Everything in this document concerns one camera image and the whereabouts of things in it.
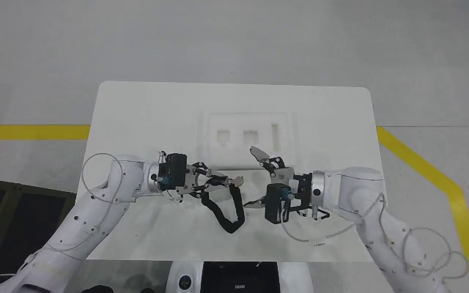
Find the cable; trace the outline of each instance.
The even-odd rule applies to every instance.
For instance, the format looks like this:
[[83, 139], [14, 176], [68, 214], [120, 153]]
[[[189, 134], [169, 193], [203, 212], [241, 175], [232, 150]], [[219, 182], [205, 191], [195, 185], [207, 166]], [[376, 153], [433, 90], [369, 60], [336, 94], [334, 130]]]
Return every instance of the cable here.
[[[121, 171], [121, 174], [120, 174], [120, 179], [119, 179], [119, 184], [117, 185], [117, 189], [116, 189], [116, 192], [114, 193], [114, 196], [112, 198], [112, 201], [106, 201], [105, 199], [100, 199], [98, 196], [96, 196], [89, 188], [88, 186], [86, 185], [85, 183], [85, 178], [84, 178], [84, 173], [85, 173], [85, 166], [87, 165], [87, 163], [89, 162], [89, 160], [91, 160], [92, 158], [98, 156], [98, 155], [108, 155], [109, 157], [112, 157], [113, 159], [115, 159], [115, 161], [119, 164], [119, 168], [120, 168], [120, 171]], [[119, 190], [120, 188], [120, 185], [122, 184], [122, 180], [124, 179], [124, 169], [122, 167], [122, 164], [120, 163], [119, 159], [117, 159], [115, 156], [107, 153], [107, 152], [98, 152], [94, 155], [92, 155], [91, 157], [87, 158], [85, 160], [85, 163], [83, 164], [83, 167], [81, 167], [81, 182], [83, 183], [83, 186], [85, 187], [86, 191], [88, 191], [92, 196], [95, 197], [95, 199], [98, 199], [100, 201], [104, 201], [104, 202], [107, 202], [109, 204], [114, 204], [114, 197], [116, 197], [116, 194], [117, 194], [117, 191]]]
[[[121, 176], [120, 176], [120, 179], [119, 179], [119, 184], [117, 185], [117, 188], [116, 188], [116, 191], [114, 192], [114, 195], [112, 196], [112, 200], [110, 201], [106, 201], [104, 199], [100, 199], [99, 197], [97, 197], [89, 188], [88, 186], [86, 185], [85, 183], [85, 180], [84, 180], [84, 169], [85, 169], [85, 166], [86, 164], [94, 157], [97, 157], [98, 155], [108, 155], [109, 157], [112, 157], [113, 159], [115, 159], [115, 161], [119, 164], [119, 167], [120, 167], [120, 171], [121, 171]], [[88, 191], [90, 194], [92, 194], [95, 199], [99, 199], [100, 201], [104, 201], [106, 203], [108, 203], [108, 208], [106, 209], [106, 213], [104, 214], [103, 218], [101, 219], [101, 221], [98, 223], [98, 225], [96, 226], [97, 230], [99, 229], [101, 223], [103, 223], [103, 221], [106, 219], [106, 217], [108, 216], [108, 213], [109, 213], [109, 210], [111, 209], [111, 204], [115, 204], [116, 202], [114, 202], [114, 199], [117, 195], [117, 193], [119, 192], [119, 189], [120, 189], [120, 185], [122, 184], [122, 180], [124, 178], [124, 169], [122, 167], [122, 164], [120, 163], [119, 159], [116, 158], [115, 156], [107, 153], [107, 152], [98, 152], [94, 155], [92, 155], [91, 157], [88, 157], [86, 160], [85, 160], [85, 163], [83, 164], [83, 167], [81, 167], [81, 182], [83, 183], [83, 186], [85, 187], [86, 191]], [[54, 246], [46, 243], [52, 250], [54, 251], [57, 251], [57, 252], [66, 252], [66, 251], [71, 251], [75, 248], [77, 248], [78, 246], [82, 245], [83, 243], [85, 243], [91, 236], [93, 235], [93, 233], [89, 234], [83, 241], [81, 241], [80, 243], [78, 243], [77, 245], [71, 247], [71, 248], [66, 248], [66, 249], [57, 249], [55, 248]]]
[[[454, 279], [459, 279], [459, 278], [464, 278], [467, 274], [468, 274], [468, 270], [469, 270], [469, 263], [468, 263], [468, 260], [466, 259], [466, 257], [460, 253], [459, 251], [453, 251], [448, 240], [439, 232], [435, 231], [434, 229], [431, 229], [431, 228], [427, 228], [427, 227], [418, 227], [418, 228], [412, 228], [410, 229], [404, 239], [402, 240], [402, 251], [401, 251], [401, 256], [389, 245], [389, 237], [388, 235], [386, 234], [386, 231], [383, 227], [383, 222], [382, 222], [382, 219], [383, 219], [383, 213], [384, 213], [384, 210], [385, 210], [385, 207], [386, 207], [386, 199], [383, 197], [383, 206], [381, 207], [381, 210], [380, 210], [380, 216], [378, 218], [378, 222], [380, 224], [380, 228], [381, 230], [383, 231], [383, 236], [384, 236], [384, 243], [385, 245], [394, 253], [394, 255], [402, 262], [402, 264], [405, 266], [405, 270], [406, 270], [406, 273], [410, 274], [409, 273], [409, 269], [412, 269], [413, 272], [415, 271], [421, 271], [421, 272], [426, 272], [426, 274], [423, 274], [423, 275], [415, 275], [415, 274], [412, 274], [412, 276], [415, 276], [417, 278], [428, 278], [432, 273], [434, 272], [438, 272], [439, 270], [442, 270], [443, 268], [447, 267], [449, 265], [449, 263], [451, 262], [451, 256], [453, 254], [457, 254], [459, 256], [462, 257], [462, 259], [464, 260], [465, 262], [465, 270], [464, 272], [461, 274], [461, 275], [456, 275], [456, 276], [444, 276], [442, 278], [442, 282], [444, 282], [445, 279], [451, 279], [451, 280], [454, 280]], [[437, 236], [439, 236], [446, 244], [446, 247], [448, 249], [447, 252], [445, 253], [442, 253], [438, 258], [437, 260], [434, 262], [433, 266], [430, 268], [430, 269], [424, 269], [424, 268], [421, 268], [421, 267], [416, 267], [412, 264], [410, 264], [409, 262], [407, 262], [407, 260], [405, 259], [405, 248], [406, 248], [406, 244], [407, 244], [407, 240], [409, 238], [409, 236], [415, 232], [415, 231], [430, 231], [434, 234], [436, 234]], [[443, 259], [444, 257], [446, 257], [446, 261], [442, 264], [442, 265], [438, 265], [440, 263], [440, 260]]]
[[283, 217], [280, 217], [280, 223], [281, 223], [282, 228], [288, 234], [288, 236], [290, 236], [294, 240], [297, 240], [299, 242], [314, 242], [314, 245], [322, 244], [322, 242], [326, 241], [326, 239], [330, 239], [330, 238], [333, 238], [333, 237], [338, 236], [340, 234], [343, 234], [343, 233], [349, 231], [351, 228], [357, 226], [369, 214], [369, 212], [378, 203], [378, 201], [380, 200], [381, 197], [384, 198], [384, 193], [380, 193], [380, 195], [374, 200], [373, 204], [365, 211], [365, 213], [358, 220], [356, 220], [355, 222], [353, 222], [349, 226], [345, 227], [344, 229], [339, 230], [339, 231], [337, 231], [335, 233], [332, 233], [332, 234], [329, 234], [329, 235], [325, 235], [324, 237], [319, 237], [319, 238], [314, 238], [314, 239], [301, 239], [301, 238], [293, 236], [290, 232], [288, 232], [288, 230], [285, 226]]
[[[442, 282], [444, 283], [444, 280], [445, 279], [449, 279], [449, 280], [454, 280], [454, 279], [459, 279], [459, 278], [464, 278], [468, 272], [469, 272], [469, 263], [468, 263], [468, 260], [466, 259], [466, 257], [464, 256], [464, 254], [460, 253], [459, 251], [453, 251], [451, 249], [451, 246], [448, 242], [448, 240], [440, 233], [438, 233], [437, 231], [435, 231], [434, 229], [431, 229], [431, 228], [427, 228], [427, 227], [418, 227], [418, 228], [413, 228], [413, 229], [410, 229], [406, 235], [405, 235], [405, 238], [403, 239], [402, 241], [402, 252], [401, 252], [401, 256], [389, 245], [389, 237], [388, 235], [386, 234], [386, 231], [383, 227], [383, 222], [382, 222], [382, 219], [383, 219], [383, 213], [384, 213], [384, 210], [385, 210], [385, 207], [386, 207], [386, 198], [384, 196], [384, 193], [380, 193], [380, 195], [374, 200], [373, 204], [365, 211], [365, 213], [360, 217], [360, 219], [358, 219], [357, 221], [355, 221], [354, 223], [352, 223], [351, 225], [349, 225], [348, 227], [346, 227], [345, 229], [342, 229], [338, 232], [335, 232], [335, 233], [332, 233], [332, 234], [329, 234], [329, 235], [326, 235], [324, 237], [320, 237], [320, 238], [316, 238], [316, 239], [301, 239], [301, 238], [298, 238], [298, 237], [295, 237], [294, 235], [292, 235], [286, 228], [285, 224], [284, 224], [284, 219], [283, 217], [281, 216], [280, 217], [280, 222], [281, 222], [281, 225], [282, 225], [282, 228], [285, 230], [285, 232], [288, 234], [288, 236], [290, 236], [292, 239], [294, 240], [297, 240], [299, 242], [323, 242], [325, 241], [326, 239], [330, 239], [332, 237], [335, 237], [335, 236], [338, 236], [340, 234], [343, 234], [345, 233], [346, 231], [348, 231], [349, 229], [351, 229], [352, 227], [356, 226], [357, 224], [359, 224], [368, 214], [369, 212], [372, 210], [372, 208], [379, 202], [381, 201], [383, 203], [383, 206], [381, 207], [381, 210], [380, 210], [380, 215], [379, 215], [379, 218], [378, 218], [378, 221], [379, 221], [379, 224], [380, 224], [380, 228], [381, 230], [383, 231], [383, 236], [384, 236], [384, 243], [385, 245], [391, 249], [391, 251], [394, 253], [394, 255], [400, 260], [400, 262], [405, 266], [405, 269], [406, 269], [406, 273], [410, 274], [409, 272], [409, 269], [412, 270], [412, 272], [416, 272], [416, 271], [421, 271], [421, 272], [426, 272], [426, 274], [423, 274], [423, 275], [415, 275], [415, 274], [412, 274], [412, 276], [415, 276], [417, 278], [427, 278], [429, 277], [432, 273], [434, 272], [438, 272], [439, 270], [442, 270], [443, 268], [447, 267], [449, 265], [449, 263], [451, 262], [451, 256], [453, 254], [456, 254], [458, 256], [461, 256], [461, 258], [464, 260], [465, 262], [465, 271], [460, 274], [460, 275], [455, 275], [455, 276], [444, 276], [442, 278]], [[430, 231], [430, 232], [433, 232], [434, 234], [436, 234], [437, 236], [439, 236], [446, 244], [446, 247], [448, 248], [448, 251], [443, 253], [441, 256], [439, 256], [437, 258], [437, 260], [435, 261], [435, 263], [433, 264], [433, 266], [430, 268], [430, 269], [424, 269], [424, 268], [421, 268], [421, 267], [416, 267], [412, 264], [410, 264], [409, 262], [407, 262], [407, 260], [405, 259], [405, 248], [406, 248], [406, 244], [407, 244], [407, 239], [408, 237], [415, 231], [419, 231], [419, 230], [424, 230], [424, 231]], [[443, 264], [439, 264], [440, 261], [446, 257], [446, 260]]]

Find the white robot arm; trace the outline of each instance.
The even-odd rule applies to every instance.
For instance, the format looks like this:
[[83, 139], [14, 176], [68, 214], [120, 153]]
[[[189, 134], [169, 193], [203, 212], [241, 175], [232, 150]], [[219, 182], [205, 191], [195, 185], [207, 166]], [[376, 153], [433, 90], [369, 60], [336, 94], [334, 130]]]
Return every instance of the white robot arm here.
[[[243, 183], [242, 177], [228, 178], [200, 162], [187, 165], [182, 154], [161, 152], [159, 161], [152, 163], [132, 155], [110, 156], [114, 160], [108, 180], [79, 199], [49, 241], [0, 284], [0, 292], [63, 292], [81, 262], [112, 232], [139, 196], [176, 190], [180, 196], [190, 194], [210, 203], [209, 192], [227, 187], [236, 190], [233, 187]], [[200, 175], [208, 178], [203, 185], [199, 185]]]
[[[412, 234], [415, 229], [412, 230], [388, 212], [384, 180], [379, 171], [349, 167], [335, 172], [314, 171], [298, 175], [293, 168], [285, 166], [281, 157], [270, 158], [256, 147], [251, 147], [251, 154], [261, 167], [270, 172], [272, 183], [267, 186], [266, 196], [248, 202], [245, 207], [265, 208], [268, 221], [280, 223], [295, 240], [312, 242], [313, 245], [324, 245], [327, 238], [356, 226], [361, 241], [396, 293], [448, 293], [443, 278], [437, 272], [438, 267], [425, 269], [429, 265], [426, 254]], [[289, 220], [290, 212], [306, 216], [305, 211], [311, 209], [315, 220], [320, 212], [323, 214], [321, 218], [329, 217], [330, 214], [321, 208], [325, 208], [324, 200], [329, 196], [330, 178], [334, 175], [341, 176], [339, 202], [328, 209], [353, 224], [318, 240], [291, 235], [284, 225]], [[294, 199], [300, 200], [299, 206], [292, 206]], [[445, 264], [449, 262], [451, 253], [444, 255], [447, 260]]]

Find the white tabletop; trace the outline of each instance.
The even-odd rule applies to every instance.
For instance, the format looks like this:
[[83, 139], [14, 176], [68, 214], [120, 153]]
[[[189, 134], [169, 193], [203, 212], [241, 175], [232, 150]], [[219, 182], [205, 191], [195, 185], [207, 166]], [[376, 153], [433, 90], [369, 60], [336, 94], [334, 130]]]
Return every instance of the white tabletop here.
[[[259, 129], [253, 129], [255, 121]], [[271, 122], [278, 128], [276, 138], [272, 138], [273, 130], [272, 136], [266, 134]], [[226, 128], [231, 131], [229, 142], [217, 147], [219, 138], [214, 133]], [[85, 158], [109, 152], [153, 161], [158, 159], [158, 150], [165, 150], [185, 153], [188, 163], [203, 160], [209, 166], [243, 169], [251, 167], [246, 166], [250, 160], [256, 165], [246, 137], [238, 132], [243, 128], [257, 132], [258, 138], [249, 139], [261, 148], [271, 148], [271, 155], [282, 156], [297, 173], [347, 166], [383, 170], [370, 93], [350, 87], [106, 81], [97, 95]], [[224, 152], [233, 156], [226, 159]], [[91, 160], [86, 167], [87, 184], [99, 185], [108, 169], [108, 158]], [[264, 170], [223, 173], [245, 177], [243, 202], [264, 195], [270, 180]], [[84, 192], [80, 184], [78, 197]], [[222, 193], [210, 198], [235, 220], [232, 200]], [[334, 201], [336, 195], [328, 199], [328, 203]], [[139, 198], [88, 259], [371, 261], [353, 230], [313, 248], [266, 221], [261, 209], [246, 209], [245, 216], [245, 224], [228, 234], [211, 211], [190, 196], [181, 204], [164, 197]], [[335, 215], [315, 222], [294, 213], [286, 223], [299, 237], [319, 237], [347, 224]]]

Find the white robot body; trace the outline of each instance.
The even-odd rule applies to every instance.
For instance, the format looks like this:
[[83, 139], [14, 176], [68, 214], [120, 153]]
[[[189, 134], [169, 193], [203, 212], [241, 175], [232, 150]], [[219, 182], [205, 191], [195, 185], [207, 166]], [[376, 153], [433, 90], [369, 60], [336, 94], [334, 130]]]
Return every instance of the white robot body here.
[[[134, 202], [135, 197], [142, 194], [160, 194], [156, 182], [159, 179], [164, 182], [165, 178], [157, 178], [157, 169], [158, 163], [145, 163], [129, 155], [113, 161], [108, 181], [79, 200], [44, 247], [30, 255], [15, 276], [0, 284], [0, 292], [63, 292], [81, 262], [118, 224], [130, 202]], [[214, 172], [209, 169], [198, 171], [205, 172], [206, 175]], [[186, 167], [183, 173], [192, 176], [192, 172], [187, 172]], [[325, 172], [315, 174], [317, 176], [312, 180], [312, 196], [316, 198], [312, 198], [311, 203], [317, 209], [322, 206], [323, 197], [327, 196], [328, 191]], [[413, 271], [415, 268], [427, 267], [426, 256], [417, 239], [412, 234], [407, 234], [409, 228], [405, 223], [388, 213], [383, 207], [385, 201], [383, 204], [375, 204], [378, 196], [384, 193], [381, 173], [370, 168], [351, 167], [340, 174], [339, 205], [333, 211], [346, 220], [360, 221], [356, 227], [358, 235], [393, 290], [398, 293], [448, 293], [436, 272], [422, 276], [419, 275], [422, 270]], [[222, 183], [232, 182], [236, 180], [226, 178]], [[405, 251], [407, 264], [402, 251]], [[283, 293], [313, 292], [311, 276], [305, 263], [278, 263], [276, 269], [276, 280]], [[185, 275], [190, 278], [191, 283], [188, 284], [185, 278], [184, 289], [181, 289], [180, 280]], [[166, 292], [199, 293], [203, 277], [203, 262], [175, 262], [171, 267]]]

